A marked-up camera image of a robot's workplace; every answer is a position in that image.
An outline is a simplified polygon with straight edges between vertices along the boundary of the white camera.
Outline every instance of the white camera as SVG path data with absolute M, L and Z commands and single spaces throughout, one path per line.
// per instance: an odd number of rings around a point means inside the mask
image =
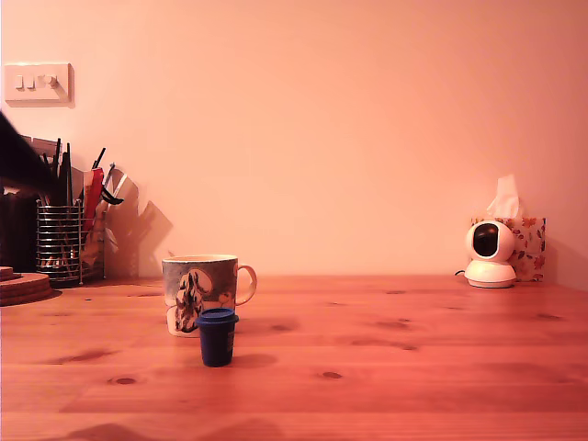
M 466 248 L 473 259 L 466 268 L 466 279 L 473 287 L 508 288 L 516 275 L 506 261 L 515 249 L 515 237 L 503 223 L 484 220 L 471 227 Z

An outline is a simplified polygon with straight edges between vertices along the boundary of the switch plate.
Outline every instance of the switch plate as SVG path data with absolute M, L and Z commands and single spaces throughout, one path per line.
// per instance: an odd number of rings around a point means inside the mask
M 15 89 L 22 90 L 25 88 L 25 83 L 22 80 L 22 75 L 17 75 L 15 80 Z
M 8 64 L 5 65 L 6 103 L 29 101 L 31 103 L 67 103 L 70 101 L 70 70 L 69 63 L 59 64 Z M 57 84 L 54 87 L 46 84 L 45 75 L 54 76 Z M 18 77 L 21 77 L 24 88 L 17 88 Z

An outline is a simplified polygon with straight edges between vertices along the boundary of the ceramic mug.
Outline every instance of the ceramic mug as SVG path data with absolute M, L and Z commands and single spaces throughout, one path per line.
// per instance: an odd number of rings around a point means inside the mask
M 170 257 L 162 261 L 164 271 L 167 329 L 170 334 L 197 337 L 196 319 L 210 308 L 231 308 L 251 299 L 257 288 L 257 275 L 248 265 L 239 265 L 236 255 L 201 254 Z M 244 269 L 251 284 L 237 299 L 237 272 Z

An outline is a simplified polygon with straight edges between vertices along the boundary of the tissue box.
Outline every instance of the tissue box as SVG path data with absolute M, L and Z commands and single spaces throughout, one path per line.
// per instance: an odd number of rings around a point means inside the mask
M 511 264 L 519 282 L 543 280 L 545 266 L 545 218 L 506 219 L 472 218 L 471 225 L 482 221 L 499 221 L 510 228 L 515 236 Z

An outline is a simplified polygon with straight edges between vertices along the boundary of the small blue container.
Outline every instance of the small blue container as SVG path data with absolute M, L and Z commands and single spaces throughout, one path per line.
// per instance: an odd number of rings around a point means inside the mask
M 200 313 L 196 325 L 200 329 L 202 361 L 217 368 L 231 363 L 235 324 L 239 316 L 230 308 L 212 308 Z

